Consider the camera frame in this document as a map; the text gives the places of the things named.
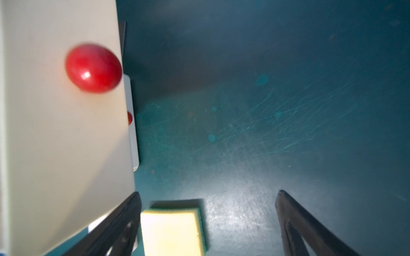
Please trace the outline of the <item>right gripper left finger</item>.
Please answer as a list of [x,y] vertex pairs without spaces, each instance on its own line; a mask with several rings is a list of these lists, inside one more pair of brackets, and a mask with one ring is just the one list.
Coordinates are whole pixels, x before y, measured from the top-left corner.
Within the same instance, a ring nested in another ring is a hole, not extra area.
[[130,256],[141,221],[142,203],[138,192],[132,193],[86,237],[75,244],[66,256]]

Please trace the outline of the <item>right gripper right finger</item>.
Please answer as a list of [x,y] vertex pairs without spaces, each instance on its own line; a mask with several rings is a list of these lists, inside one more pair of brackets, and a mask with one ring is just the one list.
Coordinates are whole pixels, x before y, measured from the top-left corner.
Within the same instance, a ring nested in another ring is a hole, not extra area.
[[275,208],[286,256],[308,256],[309,245],[317,256],[357,256],[286,191],[278,192]]

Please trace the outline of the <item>yellow sponge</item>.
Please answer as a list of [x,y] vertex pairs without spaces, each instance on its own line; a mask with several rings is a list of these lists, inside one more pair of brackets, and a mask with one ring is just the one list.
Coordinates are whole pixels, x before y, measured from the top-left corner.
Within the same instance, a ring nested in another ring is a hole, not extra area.
[[204,256],[207,251],[198,208],[148,209],[141,213],[146,256]]

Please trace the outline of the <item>red top drawer knob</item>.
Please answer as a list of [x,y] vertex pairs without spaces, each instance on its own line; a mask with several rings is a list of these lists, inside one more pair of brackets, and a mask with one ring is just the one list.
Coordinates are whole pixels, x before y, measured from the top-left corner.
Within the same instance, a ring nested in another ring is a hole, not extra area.
[[120,83],[122,65],[109,49],[92,43],[72,48],[65,58],[69,80],[80,90],[89,93],[107,93]]

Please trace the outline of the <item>white three-drawer cabinet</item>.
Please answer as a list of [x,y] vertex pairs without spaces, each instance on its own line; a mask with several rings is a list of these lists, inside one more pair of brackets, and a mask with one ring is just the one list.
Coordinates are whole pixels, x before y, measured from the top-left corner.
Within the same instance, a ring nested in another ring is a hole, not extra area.
[[[120,47],[121,47],[121,57],[124,59],[124,50],[126,42],[126,28],[127,24],[125,21],[119,21],[119,34],[120,34]],[[135,125],[135,112],[132,99],[132,89],[131,89],[131,79],[128,75],[123,74],[124,88],[126,94],[126,104],[127,111],[130,112],[133,116],[133,122],[128,126],[129,128],[129,139],[131,147],[131,157],[132,157],[132,166],[133,172],[135,172],[139,167],[139,153],[138,153],[138,144],[137,144],[137,135],[136,135],[136,125]]]

